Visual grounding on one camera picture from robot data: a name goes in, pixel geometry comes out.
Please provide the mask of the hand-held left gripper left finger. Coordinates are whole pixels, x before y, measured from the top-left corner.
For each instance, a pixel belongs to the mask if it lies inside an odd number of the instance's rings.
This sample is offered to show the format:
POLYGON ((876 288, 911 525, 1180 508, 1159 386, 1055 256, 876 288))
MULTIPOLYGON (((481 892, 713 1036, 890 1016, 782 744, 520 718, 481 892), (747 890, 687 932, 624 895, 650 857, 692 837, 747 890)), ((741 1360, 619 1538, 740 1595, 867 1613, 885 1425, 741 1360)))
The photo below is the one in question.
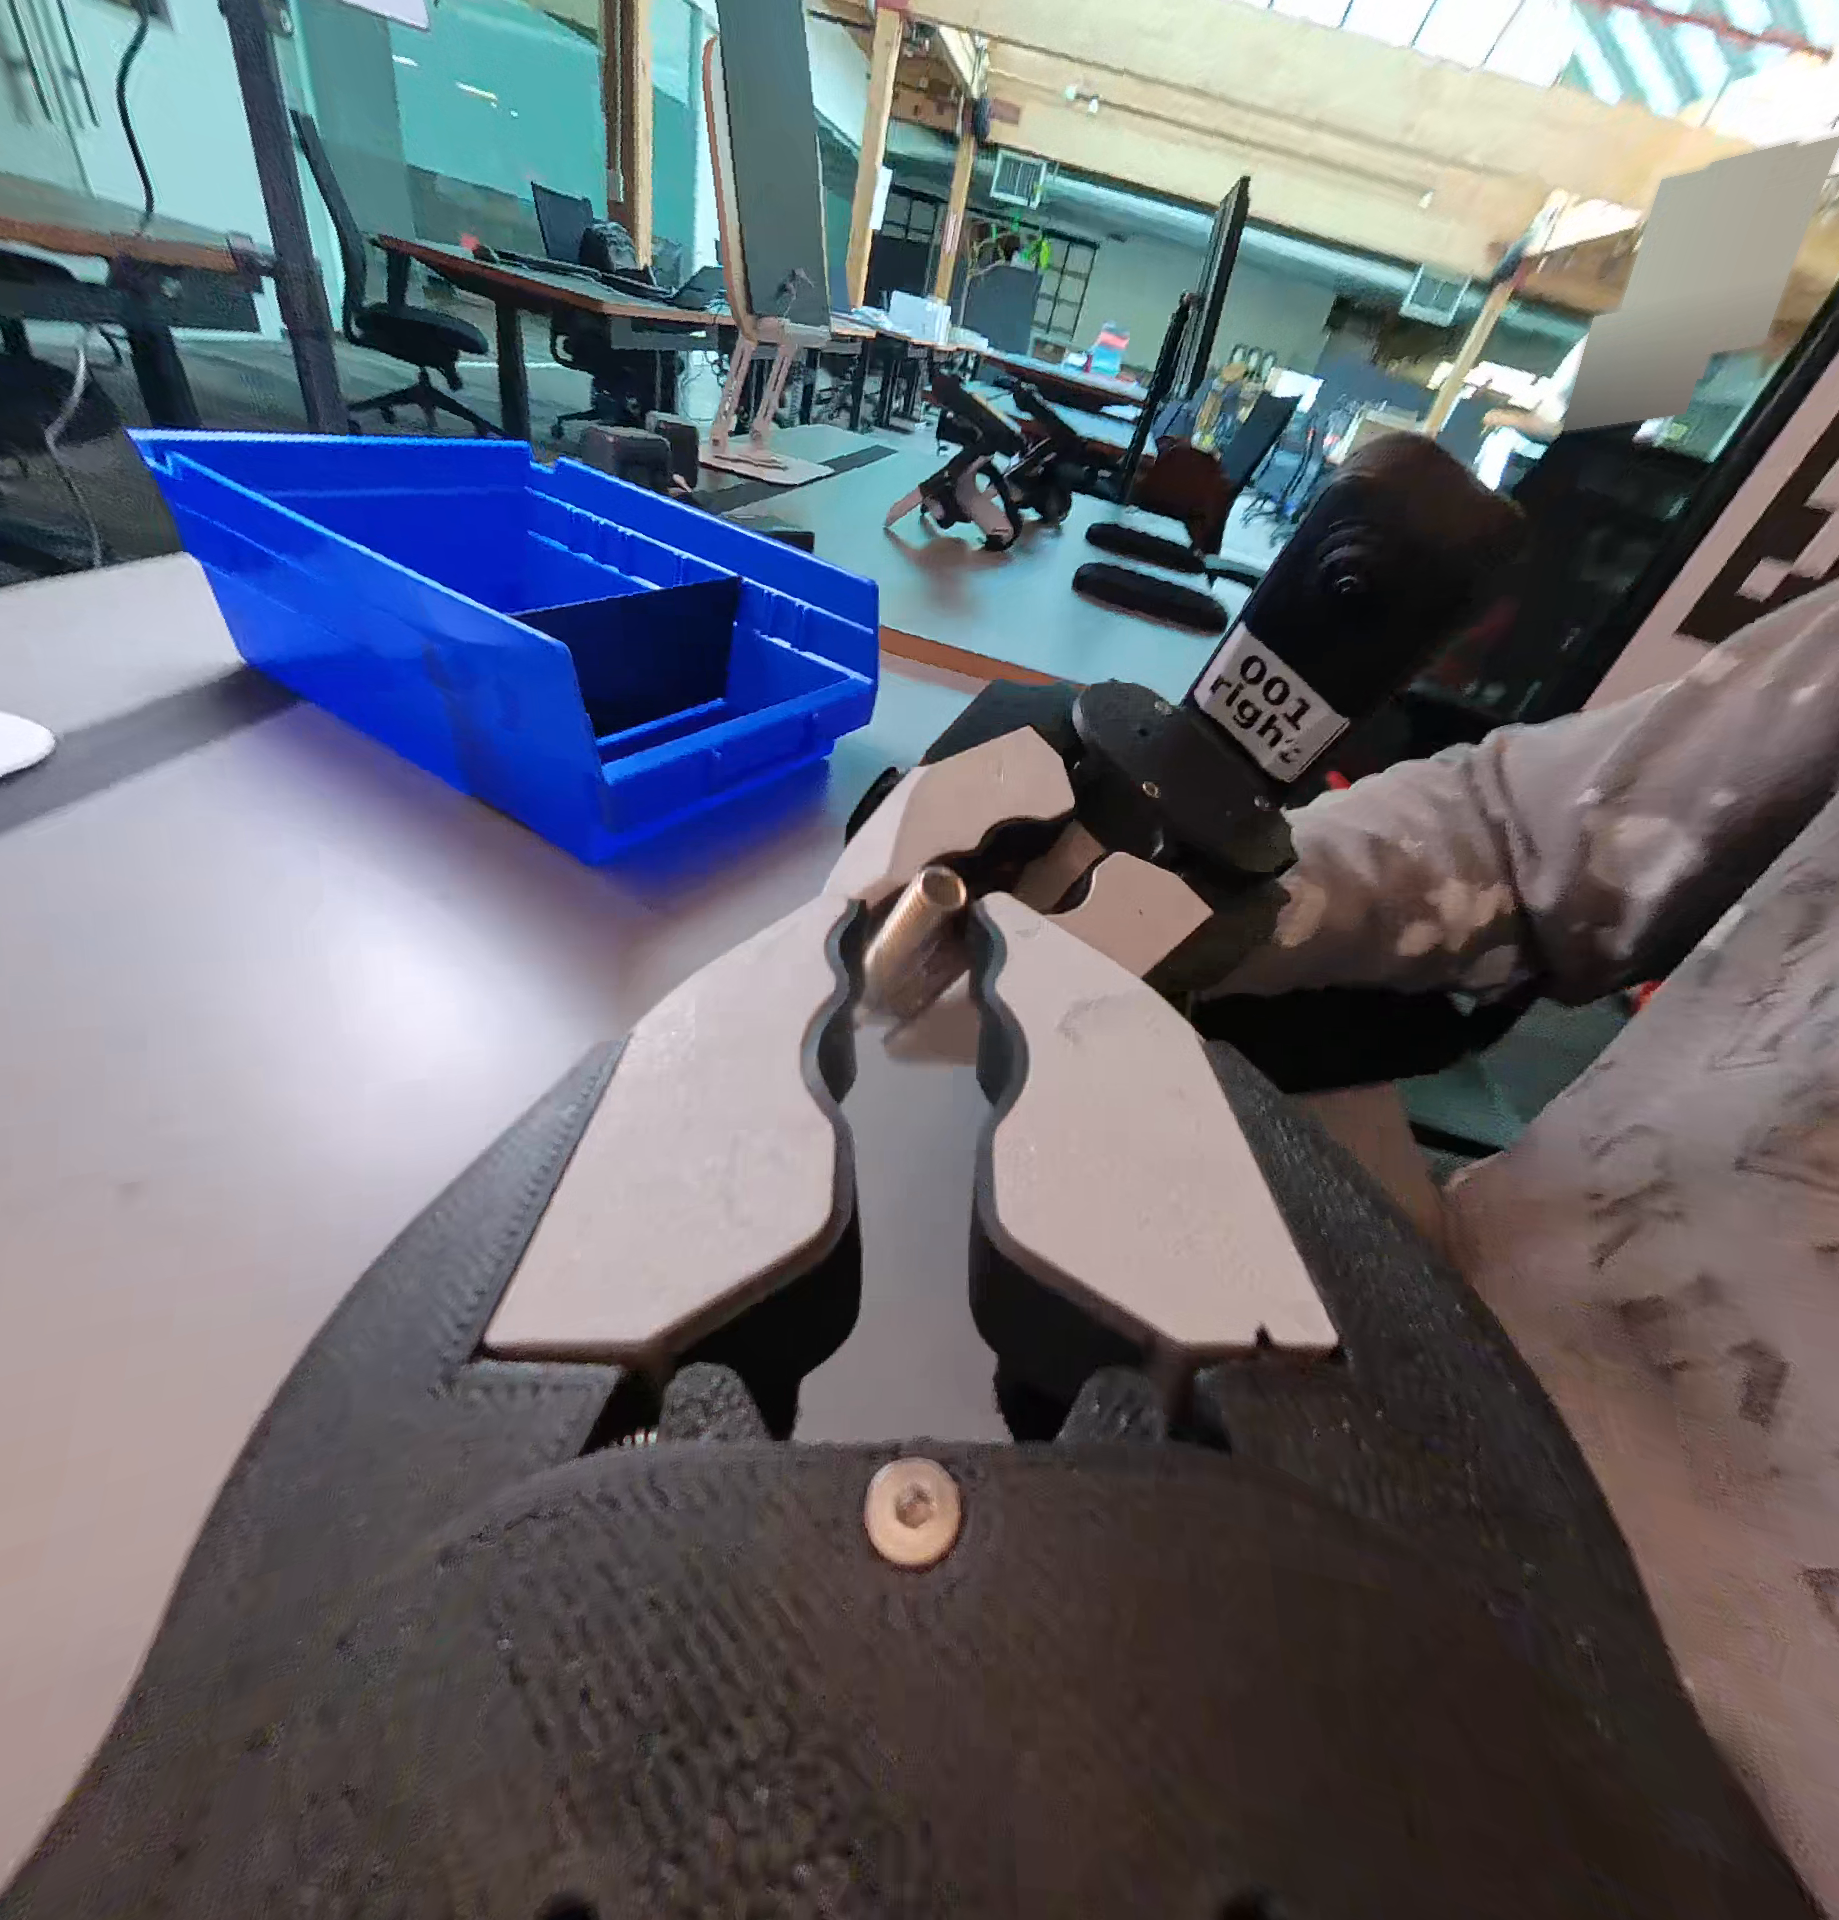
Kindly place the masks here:
POLYGON ((670 988, 619 1045, 482 1334, 508 1361, 734 1373, 786 1440, 855 1329, 864 911, 816 895, 670 988))

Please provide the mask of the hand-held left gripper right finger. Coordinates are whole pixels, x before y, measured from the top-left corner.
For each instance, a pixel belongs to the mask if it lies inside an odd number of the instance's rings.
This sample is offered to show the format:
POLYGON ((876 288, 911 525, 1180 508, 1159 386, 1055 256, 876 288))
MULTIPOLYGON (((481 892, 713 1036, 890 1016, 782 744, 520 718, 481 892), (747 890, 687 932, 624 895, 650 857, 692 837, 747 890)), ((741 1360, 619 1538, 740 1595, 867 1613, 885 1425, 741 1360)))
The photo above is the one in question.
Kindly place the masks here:
POLYGON ((969 1303, 1012 1441, 1100 1373, 1160 1429, 1224 1366, 1337 1366, 1337 1325, 1218 1073, 1167 998, 1010 895, 969 925, 979 1127, 969 1303))

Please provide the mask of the silver flange bolt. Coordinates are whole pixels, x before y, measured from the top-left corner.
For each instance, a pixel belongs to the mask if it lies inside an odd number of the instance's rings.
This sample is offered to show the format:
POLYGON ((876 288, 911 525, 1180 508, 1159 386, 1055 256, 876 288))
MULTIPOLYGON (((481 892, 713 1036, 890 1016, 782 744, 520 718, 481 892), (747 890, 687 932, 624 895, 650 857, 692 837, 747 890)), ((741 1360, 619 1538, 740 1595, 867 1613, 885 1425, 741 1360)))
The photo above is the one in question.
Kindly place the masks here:
POLYGON ((860 1019, 905 1064, 964 1064, 977 1048, 966 948, 971 893, 943 864, 926 865, 894 899, 860 966, 860 1019))

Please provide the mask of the black monitor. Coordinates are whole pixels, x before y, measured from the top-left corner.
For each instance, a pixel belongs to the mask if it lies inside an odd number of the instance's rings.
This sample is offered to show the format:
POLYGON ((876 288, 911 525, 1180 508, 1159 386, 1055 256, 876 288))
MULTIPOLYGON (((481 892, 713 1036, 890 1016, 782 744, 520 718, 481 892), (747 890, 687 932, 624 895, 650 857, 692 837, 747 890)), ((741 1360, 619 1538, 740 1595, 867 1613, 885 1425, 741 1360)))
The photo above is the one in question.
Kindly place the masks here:
POLYGON ((1160 415, 1170 403, 1190 398, 1205 374, 1226 291, 1238 261, 1250 202, 1251 174, 1242 174, 1218 202, 1211 240, 1200 260, 1198 282, 1176 301, 1157 364, 1146 380, 1146 396, 1130 425, 1130 439, 1112 470, 1107 497, 1117 504, 1130 501, 1146 449, 1157 441, 1160 415))

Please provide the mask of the black bin divider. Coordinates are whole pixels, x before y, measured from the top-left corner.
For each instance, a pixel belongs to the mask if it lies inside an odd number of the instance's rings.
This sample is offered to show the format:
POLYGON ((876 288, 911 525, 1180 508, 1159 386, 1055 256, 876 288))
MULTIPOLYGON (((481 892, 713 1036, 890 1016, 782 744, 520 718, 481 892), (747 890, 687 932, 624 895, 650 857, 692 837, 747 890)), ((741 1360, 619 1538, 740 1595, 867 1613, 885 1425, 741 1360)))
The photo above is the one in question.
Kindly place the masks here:
POLYGON ((595 739, 673 722, 724 695, 737 578, 635 589, 520 613, 572 661, 595 739))

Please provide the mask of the blue plastic bin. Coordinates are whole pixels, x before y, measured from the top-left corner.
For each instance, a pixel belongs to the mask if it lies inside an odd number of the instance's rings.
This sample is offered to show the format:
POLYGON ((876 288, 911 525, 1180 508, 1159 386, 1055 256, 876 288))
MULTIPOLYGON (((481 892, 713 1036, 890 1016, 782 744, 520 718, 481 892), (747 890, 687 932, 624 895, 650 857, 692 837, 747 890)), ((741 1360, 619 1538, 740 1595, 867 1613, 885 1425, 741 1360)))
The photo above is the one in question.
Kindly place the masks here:
POLYGON ((691 502, 505 441, 128 439, 249 668, 587 865, 731 817, 871 718, 876 583, 691 502), (613 739, 517 619, 724 578, 724 695, 613 739))

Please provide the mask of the wood-edged grey table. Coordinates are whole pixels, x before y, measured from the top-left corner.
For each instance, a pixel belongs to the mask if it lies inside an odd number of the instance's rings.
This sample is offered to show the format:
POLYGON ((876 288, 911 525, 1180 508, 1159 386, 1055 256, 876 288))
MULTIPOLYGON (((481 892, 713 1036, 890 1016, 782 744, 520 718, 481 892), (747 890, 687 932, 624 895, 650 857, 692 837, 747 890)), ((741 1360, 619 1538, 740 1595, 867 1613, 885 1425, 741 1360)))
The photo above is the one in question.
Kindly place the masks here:
POLYGON ((1079 595, 1077 567, 1102 562, 1084 538, 1112 516, 1102 501, 1080 497, 1057 528, 1032 518, 1010 551, 986 553, 966 528, 941 535, 918 516, 885 525, 894 501, 945 459, 928 430, 796 425, 774 432, 771 445, 782 458, 826 466, 828 476, 781 489, 704 466, 696 502, 720 516, 808 528, 818 558, 876 583, 888 651, 903 645, 1066 682, 1138 682, 1177 698, 1218 640, 1079 595))

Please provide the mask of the black display on easel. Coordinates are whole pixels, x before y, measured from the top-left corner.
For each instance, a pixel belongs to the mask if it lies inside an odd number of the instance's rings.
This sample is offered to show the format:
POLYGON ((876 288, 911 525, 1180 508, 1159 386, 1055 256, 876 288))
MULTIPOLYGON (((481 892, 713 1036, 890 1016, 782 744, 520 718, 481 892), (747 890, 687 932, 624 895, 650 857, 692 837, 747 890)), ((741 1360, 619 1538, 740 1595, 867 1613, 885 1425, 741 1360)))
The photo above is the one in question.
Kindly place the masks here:
POLYGON ((799 3, 719 3, 713 16, 700 103, 736 339, 698 461, 794 489, 831 474, 771 445, 789 372, 833 336, 805 16, 799 3))

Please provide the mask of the black tool white trim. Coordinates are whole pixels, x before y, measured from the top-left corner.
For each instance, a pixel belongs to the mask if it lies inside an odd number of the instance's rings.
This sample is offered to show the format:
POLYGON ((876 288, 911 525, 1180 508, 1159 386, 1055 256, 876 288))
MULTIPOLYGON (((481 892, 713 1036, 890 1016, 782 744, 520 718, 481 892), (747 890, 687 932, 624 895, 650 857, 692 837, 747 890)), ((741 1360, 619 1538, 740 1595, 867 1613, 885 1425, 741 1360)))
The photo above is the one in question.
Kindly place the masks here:
POLYGON ((1107 497, 1117 454, 1079 433, 1060 410, 1025 380, 1003 386, 1017 416, 1020 452, 1000 472, 1010 502, 1046 527, 1062 527, 1080 497, 1107 497))
POLYGON ((952 454, 890 502, 883 528, 894 534, 909 516, 922 516, 936 534, 972 527, 984 551, 1008 553, 1022 535, 1022 514, 1000 463, 1022 454, 1020 433, 952 372, 929 374, 929 399, 936 441, 952 454))

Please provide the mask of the black office chair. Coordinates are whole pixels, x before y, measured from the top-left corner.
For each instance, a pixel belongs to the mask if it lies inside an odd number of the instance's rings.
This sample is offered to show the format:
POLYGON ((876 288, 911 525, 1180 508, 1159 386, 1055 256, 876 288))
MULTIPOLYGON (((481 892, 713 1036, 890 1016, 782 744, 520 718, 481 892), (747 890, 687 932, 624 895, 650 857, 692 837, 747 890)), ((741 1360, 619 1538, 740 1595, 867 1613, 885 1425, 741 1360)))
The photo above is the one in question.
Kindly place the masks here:
POLYGON ((486 336, 473 324, 413 305, 404 294, 389 294, 377 303, 367 301, 367 236, 359 232, 333 178, 314 122, 298 108, 289 108, 289 122, 333 232, 340 270, 340 339, 351 348, 389 356, 413 369, 411 385, 394 393, 350 402, 346 432, 355 433, 365 418, 394 425, 396 415, 407 407, 423 416, 432 433, 436 424, 449 416, 465 425, 476 439, 500 439, 499 424, 482 418, 457 399, 464 386, 460 358, 486 355, 490 348, 486 336))
POLYGON ((1702 459, 1632 425, 1563 432, 1511 493, 1526 541, 1493 602, 1402 692, 1400 756, 1582 708, 1748 472, 1741 449, 1702 459))

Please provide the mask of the person's right forearm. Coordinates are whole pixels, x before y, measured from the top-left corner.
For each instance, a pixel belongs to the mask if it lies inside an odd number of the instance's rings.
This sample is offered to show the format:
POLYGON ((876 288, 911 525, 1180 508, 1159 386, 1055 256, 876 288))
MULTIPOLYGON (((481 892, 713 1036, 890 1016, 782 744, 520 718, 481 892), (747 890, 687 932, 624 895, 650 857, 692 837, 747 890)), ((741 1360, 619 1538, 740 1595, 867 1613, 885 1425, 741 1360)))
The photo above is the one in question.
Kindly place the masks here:
POLYGON ((1839 795, 1839 583, 1607 708, 1411 757, 1291 814, 1268 940, 1221 994, 1665 973, 1839 795))

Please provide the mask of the brown office chair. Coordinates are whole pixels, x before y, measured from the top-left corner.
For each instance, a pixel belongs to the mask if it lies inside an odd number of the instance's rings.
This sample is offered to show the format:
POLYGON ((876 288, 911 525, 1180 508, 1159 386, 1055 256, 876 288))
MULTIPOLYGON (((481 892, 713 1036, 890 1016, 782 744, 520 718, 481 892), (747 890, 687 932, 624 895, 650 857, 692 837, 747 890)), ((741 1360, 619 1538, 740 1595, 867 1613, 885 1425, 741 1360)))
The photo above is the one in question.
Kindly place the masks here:
POLYGON ((1218 452, 1198 447, 1186 437, 1157 443, 1130 489, 1130 504, 1176 523, 1185 530, 1185 551, 1196 562, 1221 553, 1221 538, 1231 514, 1238 486, 1230 480, 1218 452))

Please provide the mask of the wooden desk black legs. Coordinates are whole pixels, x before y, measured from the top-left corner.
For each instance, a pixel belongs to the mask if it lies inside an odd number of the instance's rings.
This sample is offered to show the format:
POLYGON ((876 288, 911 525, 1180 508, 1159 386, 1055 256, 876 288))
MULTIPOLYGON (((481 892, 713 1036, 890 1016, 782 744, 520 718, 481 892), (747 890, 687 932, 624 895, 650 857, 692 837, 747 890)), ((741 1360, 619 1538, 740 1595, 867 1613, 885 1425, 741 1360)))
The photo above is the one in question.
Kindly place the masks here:
POLYGON ((394 233, 374 233, 370 247, 383 256, 390 298, 404 295, 411 275, 423 271, 492 308, 499 418, 508 441, 533 439, 525 317, 545 324, 553 364, 584 375, 594 393, 584 413, 549 428, 555 443, 568 425, 642 425, 650 415, 678 415, 679 361, 727 352, 734 339, 727 316, 683 308, 645 291, 617 291, 555 267, 528 267, 514 256, 394 233))

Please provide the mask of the black light stand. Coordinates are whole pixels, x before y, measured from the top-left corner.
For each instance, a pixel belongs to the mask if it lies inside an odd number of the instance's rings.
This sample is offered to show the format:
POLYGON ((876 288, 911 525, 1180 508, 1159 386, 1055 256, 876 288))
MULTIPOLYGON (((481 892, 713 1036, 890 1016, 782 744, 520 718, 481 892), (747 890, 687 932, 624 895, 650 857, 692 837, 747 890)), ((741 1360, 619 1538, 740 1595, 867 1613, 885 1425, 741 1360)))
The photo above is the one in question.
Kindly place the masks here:
POLYGON ((246 115, 247 141, 258 174, 258 194, 270 229, 270 277, 278 298, 283 332, 291 348, 305 424, 314 433, 345 437, 351 428, 340 396, 333 328, 312 238, 283 72, 261 3, 217 6, 230 42, 230 58, 246 115))

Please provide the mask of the black framed marker board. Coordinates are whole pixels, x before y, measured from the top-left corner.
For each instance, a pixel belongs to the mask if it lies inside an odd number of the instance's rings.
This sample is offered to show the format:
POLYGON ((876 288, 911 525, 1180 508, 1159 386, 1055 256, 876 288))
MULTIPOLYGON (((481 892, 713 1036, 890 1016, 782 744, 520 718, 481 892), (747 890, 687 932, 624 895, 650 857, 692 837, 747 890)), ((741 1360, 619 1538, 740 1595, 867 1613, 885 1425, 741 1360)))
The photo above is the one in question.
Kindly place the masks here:
POLYGON ((1582 663, 1586 710, 1699 665, 1839 583, 1839 282, 1781 361, 1582 663))

